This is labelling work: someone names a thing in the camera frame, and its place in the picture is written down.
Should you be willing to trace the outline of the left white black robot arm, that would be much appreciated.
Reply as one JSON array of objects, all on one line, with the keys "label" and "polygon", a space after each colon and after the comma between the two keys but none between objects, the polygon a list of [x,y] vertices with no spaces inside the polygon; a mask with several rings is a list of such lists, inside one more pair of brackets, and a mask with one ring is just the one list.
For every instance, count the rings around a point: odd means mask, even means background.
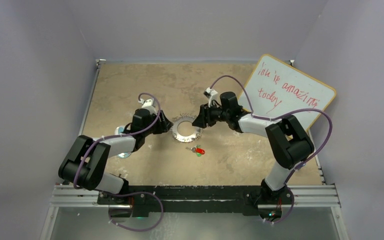
[{"label": "left white black robot arm", "polygon": [[138,151],[147,136],[167,133],[173,125],[162,110],[152,113],[145,108],[137,109],[120,134],[101,138],[78,136],[62,161],[58,176],[75,188],[106,192],[112,201],[122,205],[129,199],[129,182],[105,171],[108,159]]}]

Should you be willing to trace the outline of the silver disc with keyrings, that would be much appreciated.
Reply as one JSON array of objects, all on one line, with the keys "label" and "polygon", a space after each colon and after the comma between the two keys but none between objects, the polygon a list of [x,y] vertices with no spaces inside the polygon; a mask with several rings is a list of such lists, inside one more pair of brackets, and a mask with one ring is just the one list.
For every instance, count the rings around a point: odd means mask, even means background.
[{"label": "silver disc with keyrings", "polygon": [[172,119],[171,135],[179,143],[191,143],[201,138],[202,129],[192,125],[195,115],[181,114]]}]

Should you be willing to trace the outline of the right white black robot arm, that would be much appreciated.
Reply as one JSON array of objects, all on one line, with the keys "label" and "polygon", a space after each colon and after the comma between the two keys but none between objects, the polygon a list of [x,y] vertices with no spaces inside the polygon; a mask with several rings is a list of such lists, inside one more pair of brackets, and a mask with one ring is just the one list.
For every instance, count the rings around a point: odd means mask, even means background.
[{"label": "right white black robot arm", "polygon": [[268,139],[275,163],[268,176],[261,182],[260,196],[264,202],[274,203],[286,189],[286,183],[294,167],[307,160],[315,150],[313,142],[299,120],[290,114],[270,123],[246,111],[239,105],[237,96],[232,91],[219,95],[217,91],[207,88],[203,94],[208,98],[208,103],[199,107],[199,114],[192,122],[192,126],[205,129],[217,122],[225,122],[235,132],[254,134]]}]

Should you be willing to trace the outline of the whiteboard with red writing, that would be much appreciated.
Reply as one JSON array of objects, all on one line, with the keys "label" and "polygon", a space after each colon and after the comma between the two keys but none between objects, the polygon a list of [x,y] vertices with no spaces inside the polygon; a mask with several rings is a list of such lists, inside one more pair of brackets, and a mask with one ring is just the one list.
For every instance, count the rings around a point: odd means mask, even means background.
[{"label": "whiteboard with red writing", "polygon": [[295,116],[308,130],[336,97],[336,90],[269,54],[256,64],[238,102],[257,116],[275,118],[299,109]]}]

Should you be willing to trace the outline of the keys with red green tags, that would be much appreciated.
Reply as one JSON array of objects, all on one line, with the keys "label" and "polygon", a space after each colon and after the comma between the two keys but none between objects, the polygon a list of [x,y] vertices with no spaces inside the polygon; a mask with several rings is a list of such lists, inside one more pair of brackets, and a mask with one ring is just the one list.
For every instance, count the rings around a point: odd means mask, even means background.
[{"label": "keys with red green tags", "polygon": [[188,151],[195,153],[197,157],[201,157],[202,155],[204,155],[206,153],[205,150],[203,148],[201,148],[200,145],[195,145],[193,147],[187,146],[186,149]]}]

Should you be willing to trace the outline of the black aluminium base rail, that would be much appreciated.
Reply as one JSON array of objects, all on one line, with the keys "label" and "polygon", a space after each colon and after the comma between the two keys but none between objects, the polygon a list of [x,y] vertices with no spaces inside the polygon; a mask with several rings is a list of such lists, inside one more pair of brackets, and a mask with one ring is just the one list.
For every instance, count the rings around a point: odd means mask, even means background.
[{"label": "black aluminium base rail", "polygon": [[150,213],[220,213],[279,217],[293,203],[283,188],[275,193],[259,185],[131,185],[119,196],[100,192],[97,203],[110,208],[126,207],[133,217]]}]

